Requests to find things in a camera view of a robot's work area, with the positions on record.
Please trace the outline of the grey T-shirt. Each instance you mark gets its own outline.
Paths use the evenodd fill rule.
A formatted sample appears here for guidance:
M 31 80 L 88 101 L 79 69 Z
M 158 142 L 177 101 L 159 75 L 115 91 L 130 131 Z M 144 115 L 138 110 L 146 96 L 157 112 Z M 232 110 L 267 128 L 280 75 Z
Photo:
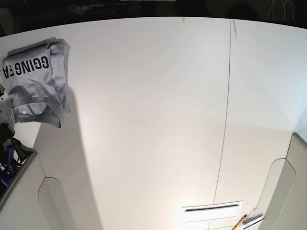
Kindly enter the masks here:
M 39 122 L 61 127 L 68 102 L 68 57 L 64 39 L 50 38 L 10 51 L 2 61 L 15 123 Z

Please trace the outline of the yellow pencil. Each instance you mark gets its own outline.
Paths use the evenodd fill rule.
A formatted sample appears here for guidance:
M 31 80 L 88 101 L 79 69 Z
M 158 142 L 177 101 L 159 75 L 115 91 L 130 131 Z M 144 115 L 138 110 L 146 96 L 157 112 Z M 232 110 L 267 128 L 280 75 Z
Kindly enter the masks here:
M 247 214 L 245 214 L 241 219 L 240 221 L 232 228 L 232 230 L 236 230 L 242 223 L 243 221 L 246 219 L 247 217 Z

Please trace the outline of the metal binder clip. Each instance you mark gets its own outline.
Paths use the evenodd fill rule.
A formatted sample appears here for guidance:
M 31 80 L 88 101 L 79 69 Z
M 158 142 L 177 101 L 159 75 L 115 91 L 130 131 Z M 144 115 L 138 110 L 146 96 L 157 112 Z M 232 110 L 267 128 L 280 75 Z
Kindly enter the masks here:
M 251 218 L 246 218 L 243 222 L 242 222 L 242 228 L 244 229 L 248 229 L 251 228 L 255 225 L 260 224 L 264 219 L 264 215 L 263 214 L 259 214 L 256 215 L 254 217 Z

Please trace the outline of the blue and black tool pile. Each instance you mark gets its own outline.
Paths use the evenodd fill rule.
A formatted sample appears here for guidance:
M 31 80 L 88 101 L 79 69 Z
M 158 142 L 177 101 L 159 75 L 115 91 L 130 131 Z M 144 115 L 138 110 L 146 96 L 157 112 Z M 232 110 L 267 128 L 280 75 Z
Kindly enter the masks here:
M 17 173 L 35 151 L 14 137 L 9 124 L 0 124 L 0 196 L 8 189 Z

